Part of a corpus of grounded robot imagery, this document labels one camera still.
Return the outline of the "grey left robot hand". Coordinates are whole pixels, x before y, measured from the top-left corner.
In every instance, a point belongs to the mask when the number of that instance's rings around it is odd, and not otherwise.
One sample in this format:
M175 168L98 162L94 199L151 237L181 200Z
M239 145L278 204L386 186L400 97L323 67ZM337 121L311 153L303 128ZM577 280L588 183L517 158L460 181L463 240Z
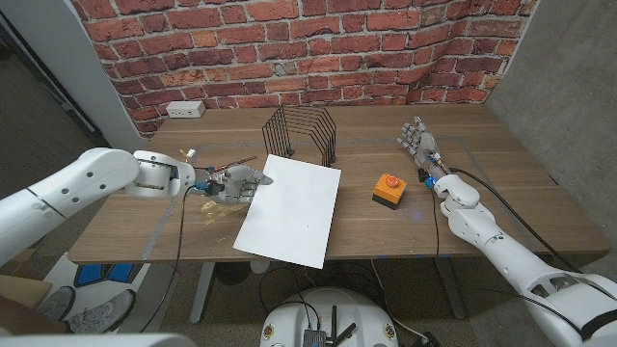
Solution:
M218 172L196 173L195 189L219 204L251 203L259 185L274 180L247 165L235 165Z

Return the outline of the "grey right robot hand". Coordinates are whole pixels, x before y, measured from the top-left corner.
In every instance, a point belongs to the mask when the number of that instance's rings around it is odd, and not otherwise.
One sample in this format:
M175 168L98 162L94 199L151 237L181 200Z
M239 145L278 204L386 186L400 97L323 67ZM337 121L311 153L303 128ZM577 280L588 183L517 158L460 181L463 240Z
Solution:
M414 158L422 181L428 178L439 180L451 174L442 160L435 137L420 117L415 117L414 124L406 122L401 131L397 142Z

